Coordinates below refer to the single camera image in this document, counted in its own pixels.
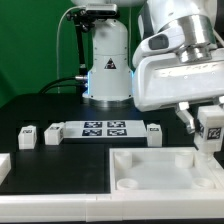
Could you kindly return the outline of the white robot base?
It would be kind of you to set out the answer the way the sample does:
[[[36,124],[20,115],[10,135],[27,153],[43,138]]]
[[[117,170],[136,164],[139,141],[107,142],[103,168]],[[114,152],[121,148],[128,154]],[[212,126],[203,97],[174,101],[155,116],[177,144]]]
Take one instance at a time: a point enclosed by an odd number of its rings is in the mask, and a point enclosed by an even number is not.
[[[133,71],[128,65],[128,30],[118,20],[97,20],[92,30],[93,66],[87,74],[87,104],[101,108],[133,103]]]

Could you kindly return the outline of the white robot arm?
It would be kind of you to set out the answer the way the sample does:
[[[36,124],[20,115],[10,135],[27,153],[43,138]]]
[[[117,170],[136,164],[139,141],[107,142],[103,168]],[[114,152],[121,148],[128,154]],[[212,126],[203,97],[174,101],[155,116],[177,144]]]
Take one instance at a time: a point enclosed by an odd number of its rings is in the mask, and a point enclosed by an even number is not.
[[[147,0],[139,26],[135,106],[173,107],[194,132],[189,106],[224,95],[224,0]]]

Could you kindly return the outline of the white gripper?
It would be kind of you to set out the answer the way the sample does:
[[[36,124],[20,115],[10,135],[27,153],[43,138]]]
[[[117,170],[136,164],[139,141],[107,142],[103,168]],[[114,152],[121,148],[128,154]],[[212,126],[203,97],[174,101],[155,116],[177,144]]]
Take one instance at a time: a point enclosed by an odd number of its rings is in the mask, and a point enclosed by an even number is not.
[[[150,56],[138,65],[133,77],[134,104],[140,111],[173,107],[189,134],[195,132],[189,103],[224,95],[224,49],[212,59],[182,64],[174,53]]]

